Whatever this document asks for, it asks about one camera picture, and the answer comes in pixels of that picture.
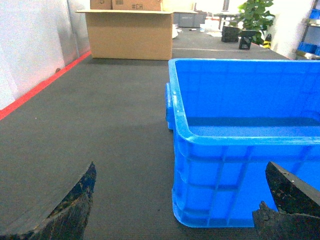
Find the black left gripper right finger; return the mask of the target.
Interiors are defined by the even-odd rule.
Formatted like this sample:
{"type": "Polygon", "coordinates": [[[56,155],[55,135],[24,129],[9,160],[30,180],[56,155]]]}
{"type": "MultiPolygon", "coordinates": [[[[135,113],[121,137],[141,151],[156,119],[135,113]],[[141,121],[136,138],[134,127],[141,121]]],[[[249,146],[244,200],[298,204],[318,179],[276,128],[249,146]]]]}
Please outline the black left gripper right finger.
{"type": "Polygon", "coordinates": [[[320,238],[320,191],[275,162],[265,177],[277,210],[261,201],[252,212],[260,240],[318,240],[320,238]]]}

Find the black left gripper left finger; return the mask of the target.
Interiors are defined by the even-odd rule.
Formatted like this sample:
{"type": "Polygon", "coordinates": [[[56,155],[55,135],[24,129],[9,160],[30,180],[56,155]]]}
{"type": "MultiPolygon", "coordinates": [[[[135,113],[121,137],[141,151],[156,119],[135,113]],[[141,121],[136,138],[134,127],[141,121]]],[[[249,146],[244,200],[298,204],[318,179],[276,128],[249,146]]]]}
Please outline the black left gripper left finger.
{"type": "Polygon", "coordinates": [[[82,240],[88,224],[97,178],[93,162],[58,201],[56,197],[22,213],[0,232],[2,240],[82,240]]]}

